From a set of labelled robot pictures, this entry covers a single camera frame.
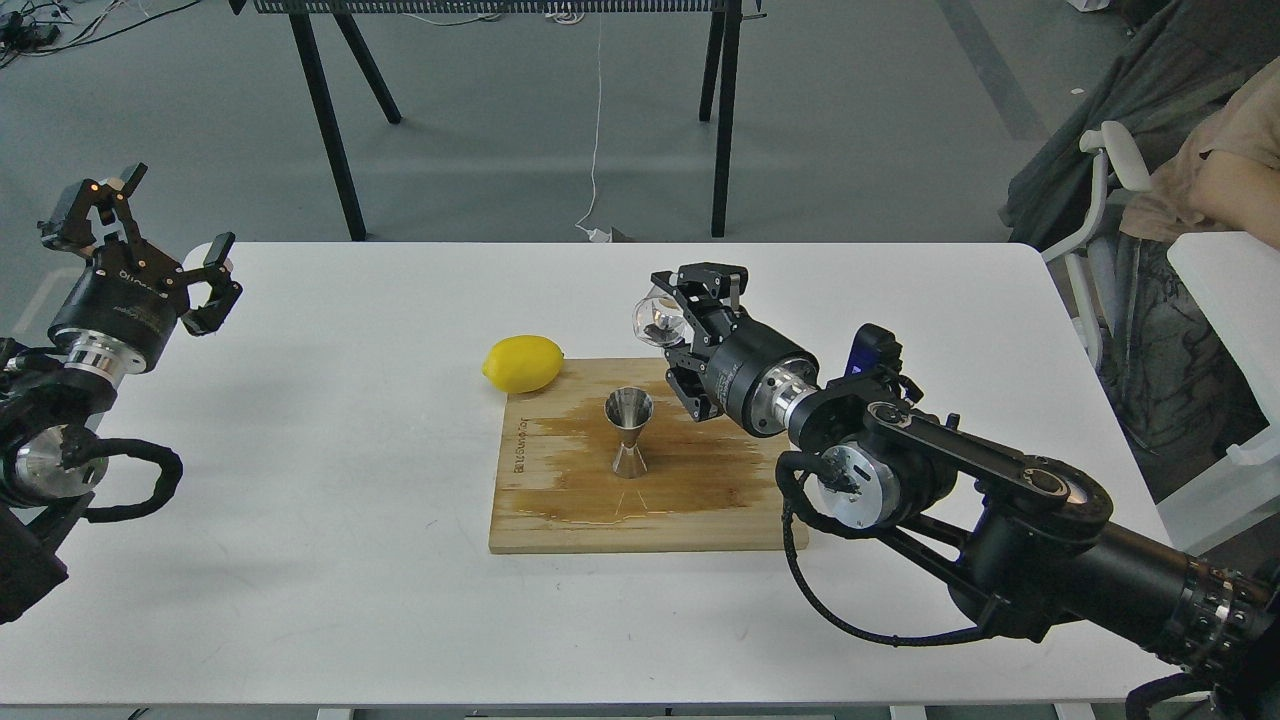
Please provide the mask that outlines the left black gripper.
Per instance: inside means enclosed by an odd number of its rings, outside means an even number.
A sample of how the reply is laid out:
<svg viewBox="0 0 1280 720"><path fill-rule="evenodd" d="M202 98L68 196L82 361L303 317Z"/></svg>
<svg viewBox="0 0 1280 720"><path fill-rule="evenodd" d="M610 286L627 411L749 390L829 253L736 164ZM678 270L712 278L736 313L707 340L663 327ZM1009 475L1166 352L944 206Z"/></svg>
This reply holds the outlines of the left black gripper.
<svg viewBox="0 0 1280 720"><path fill-rule="evenodd" d="M141 373L151 372L179 319L195 337L219 331L243 292L232 278L229 254L236 234L219 234L211 243L200 268L148 265L148 245L133 219L129 197L148 167L136 163L127 168L118 186L106 179L83 179L68 186L52 211L38 223L41 245L84 259L84 272L67 296L47 331L55 346L68 350L73 336L81 332L120 341L141 357ZM92 217L102 225L120 223L125 240L108 240L124 247L124 265L95 268L97 237ZM210 293L204 305L192 307L187 288L207 284Z"/></svg>

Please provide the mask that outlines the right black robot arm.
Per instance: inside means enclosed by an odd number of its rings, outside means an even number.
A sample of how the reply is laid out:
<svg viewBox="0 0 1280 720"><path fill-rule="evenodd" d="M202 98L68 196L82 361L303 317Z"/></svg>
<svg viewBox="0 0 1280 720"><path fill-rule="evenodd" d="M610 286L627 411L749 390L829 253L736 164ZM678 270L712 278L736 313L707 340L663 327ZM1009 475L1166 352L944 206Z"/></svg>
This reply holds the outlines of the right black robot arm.
<svg viewBox="0 0 1280 720"><path fill-rule="evenodd" d="M1276 573L1217 568L1128 530L1084 471L923 413L891 331L863 325L844 375L818 386L817 357L741 305L745 268L689 264L652 283L635 333L663 348L692 420L724 415L751 436L788 437L774 466L783 552L828 623L877 644L938 647L1037 642L1088 621L1176 667L1128 694L1129 719L1202 691L1225 717L1277 716ZM904 637L837 618L799 566L796 521L890 547L941 579L970 626Z"/></svg>

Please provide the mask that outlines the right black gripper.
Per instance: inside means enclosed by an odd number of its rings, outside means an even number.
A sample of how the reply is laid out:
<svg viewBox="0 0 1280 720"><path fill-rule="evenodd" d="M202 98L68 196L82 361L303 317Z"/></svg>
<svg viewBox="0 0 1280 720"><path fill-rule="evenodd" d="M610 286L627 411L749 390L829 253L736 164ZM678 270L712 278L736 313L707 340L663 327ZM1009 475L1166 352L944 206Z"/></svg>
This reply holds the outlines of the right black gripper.
<svg viewBox="0 0 1280 720"><path fill-rule="evenodd" d="M668 386L694 421L727 414L751 436L786 430L774 401L790 382L808 388L817 380L817 357L769 325L741 316L748 284L744 266L694 263L676 272L654 272L653 284L671 293L687 320L690 337L664 350ZM690 345L713 346L709 357Z"/></svg>

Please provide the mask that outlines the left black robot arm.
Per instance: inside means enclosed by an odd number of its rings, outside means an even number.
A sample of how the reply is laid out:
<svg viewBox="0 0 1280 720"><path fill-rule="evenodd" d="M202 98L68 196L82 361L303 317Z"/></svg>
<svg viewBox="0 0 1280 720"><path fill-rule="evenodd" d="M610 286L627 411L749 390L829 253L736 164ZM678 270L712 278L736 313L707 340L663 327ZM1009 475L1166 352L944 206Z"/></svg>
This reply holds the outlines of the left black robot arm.
<svg viewBox="0 0 1280 720"><path fill-rule="evenodd" d="M138 163L122 179L72 184L38 224L44 246L83 258L84 270L47 346L3 340L3 623L67 579L58 550L78 521L129 521L172 500L183 474L178 454L143 439L102 438L90 423L113 407L124 377L157 365L178 325L210 334L242 295L228 260L233 233L219 234L195 269L140 233L131 196L146 170ZM154 491L138 503L95 507L93 492L115 456L154 464Z"/></svg>

